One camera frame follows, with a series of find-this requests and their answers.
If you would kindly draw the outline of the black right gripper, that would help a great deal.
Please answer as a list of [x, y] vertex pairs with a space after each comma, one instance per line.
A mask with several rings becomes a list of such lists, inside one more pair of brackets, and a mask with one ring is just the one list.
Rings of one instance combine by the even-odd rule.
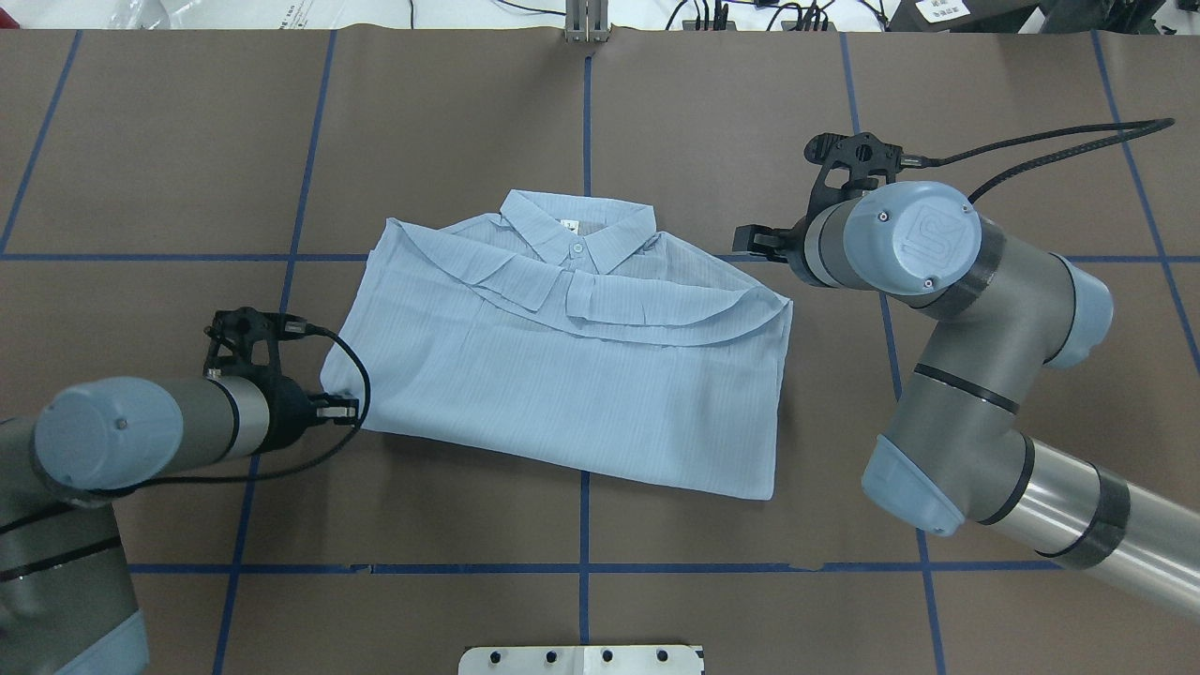
[[770, 259], [788, 265], [802, 282], [818, 282], [811, 265], [806, 263], [805, 235], [809, 229], [806, 217], [800, 217], [788, 228], [770, 228], [763, 225], [744, 225], [734, 229], [732, 253]]

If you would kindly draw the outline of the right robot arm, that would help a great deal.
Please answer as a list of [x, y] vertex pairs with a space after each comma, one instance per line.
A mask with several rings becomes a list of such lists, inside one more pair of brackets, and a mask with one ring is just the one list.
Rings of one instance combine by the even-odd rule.
[[1042, 370], [1074, 368], [1106, 338], [1105, 283], [938, 181], [872, 189], [792, 228], [744, 225], [732, 249], [934, 319], [862, 474], [878, 508], [932, 534], [977, 522], [1196, 620], [1196, 513], [1015, 428]]

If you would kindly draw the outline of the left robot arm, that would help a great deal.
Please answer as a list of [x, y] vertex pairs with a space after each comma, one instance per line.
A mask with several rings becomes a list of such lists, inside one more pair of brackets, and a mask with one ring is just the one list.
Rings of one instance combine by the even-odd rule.
[[284, 448], [324, 423], [364, 426], [370, 393], [277, 395], [252, 380], [112, 377], [2, 423], [2, 671], [142, 674], [146, 619], [114, 504], [197, 470]]

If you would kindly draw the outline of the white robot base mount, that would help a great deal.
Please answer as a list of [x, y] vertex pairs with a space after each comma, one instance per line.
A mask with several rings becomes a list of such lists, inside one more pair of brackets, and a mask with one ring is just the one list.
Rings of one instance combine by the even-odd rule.
[[480, 646], [458, 674], [706, 674], [704, 650], [684, 644]]

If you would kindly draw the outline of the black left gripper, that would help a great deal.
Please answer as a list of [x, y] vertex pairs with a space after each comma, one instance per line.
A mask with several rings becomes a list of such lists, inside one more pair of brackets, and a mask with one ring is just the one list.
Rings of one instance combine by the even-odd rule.
[[334, 423], [356, 426], [361, 422], [360, 398], [316, 395], [310, 398], [293, 380], [278, 380], [268, 387], [268, 452], [295, 444], [310, 428]]

